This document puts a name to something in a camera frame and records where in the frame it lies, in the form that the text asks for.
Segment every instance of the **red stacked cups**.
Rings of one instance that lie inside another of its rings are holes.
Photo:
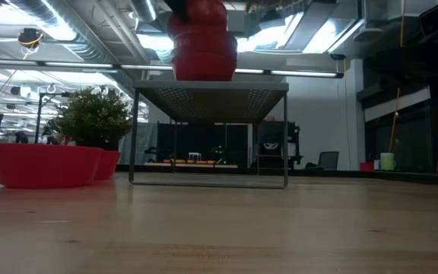
[[[231,81],[237,41],[227,32],[226,8],[219,0],[188,0],[187,14],[187,22],[175,14],[168,22],[176,80]]]

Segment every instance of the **office chair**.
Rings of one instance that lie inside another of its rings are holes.
[[[319,155],[319,163],[307,163],[306,170],[337,170],[339,151],[324,151]]]

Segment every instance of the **green plant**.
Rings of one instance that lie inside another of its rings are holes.
[[[73,93],[59,115],[48,122],[51,129],[74,139],[78,145],[103,147],[117,142],[132,128],[127,103],[119,96],[92,87]]]

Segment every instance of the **black chair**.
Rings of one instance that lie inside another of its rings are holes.
[[[324,151],[319,155],[319,163],[307,163],[306,170],[337,170],[339,151]]]

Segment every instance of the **shelf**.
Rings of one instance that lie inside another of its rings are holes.
[[[137,81],[135,88],[177,122],[258,123],[288,92],[288,83]]]

